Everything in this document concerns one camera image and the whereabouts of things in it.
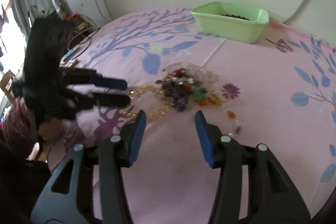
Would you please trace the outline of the person's left hand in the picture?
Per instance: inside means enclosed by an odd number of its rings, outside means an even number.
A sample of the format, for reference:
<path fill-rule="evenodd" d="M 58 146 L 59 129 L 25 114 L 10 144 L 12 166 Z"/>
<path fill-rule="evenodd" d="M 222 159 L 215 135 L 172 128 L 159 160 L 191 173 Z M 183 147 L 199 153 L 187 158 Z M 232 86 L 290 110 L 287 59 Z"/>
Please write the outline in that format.
<path fill-rule="evenodd" d="M 33 120 L 33 111 L 27 108 L 24 99 L 16 98 L 7 118 L 1 122 L 1 146 L 27 159 L 36 143 L 31 125 Z M 52 141 L 62 134 L 62 125 L 62 120 L 51 118 L 39 126 L 37 135 L 42 141 Z"/>

